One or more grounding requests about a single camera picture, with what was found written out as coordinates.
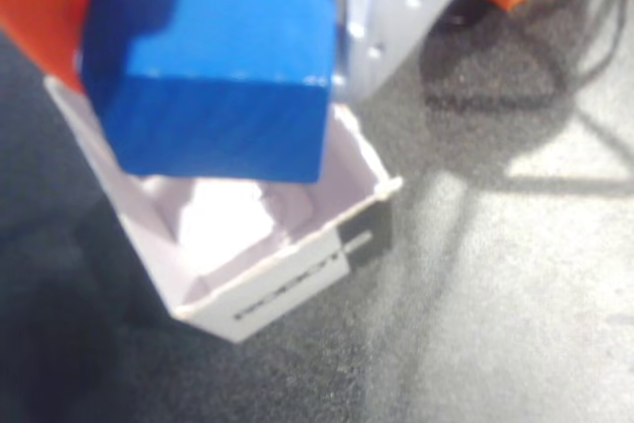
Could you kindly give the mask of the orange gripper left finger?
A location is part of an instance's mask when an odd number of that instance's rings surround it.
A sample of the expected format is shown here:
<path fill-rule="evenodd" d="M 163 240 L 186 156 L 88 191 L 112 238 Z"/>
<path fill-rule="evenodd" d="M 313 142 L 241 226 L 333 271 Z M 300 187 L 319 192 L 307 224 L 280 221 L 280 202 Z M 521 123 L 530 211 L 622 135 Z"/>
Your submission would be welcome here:
<path fill-rule="evenodd" d="M 81 93 L 74 64 L 89 0 L 1 0 L 1 29 L 42 72 Z"/>

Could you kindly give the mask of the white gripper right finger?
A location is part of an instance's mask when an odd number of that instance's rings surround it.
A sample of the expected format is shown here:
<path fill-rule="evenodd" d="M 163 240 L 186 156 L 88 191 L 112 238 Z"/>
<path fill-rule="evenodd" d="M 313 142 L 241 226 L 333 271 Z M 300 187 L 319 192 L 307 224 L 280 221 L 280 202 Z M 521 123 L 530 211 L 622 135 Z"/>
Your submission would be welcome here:
<path fill-rule="evenodd" d="M 340 1 L 332 91 L 336 102 L 353 104 L 381 88 L 452 0 Z"/>

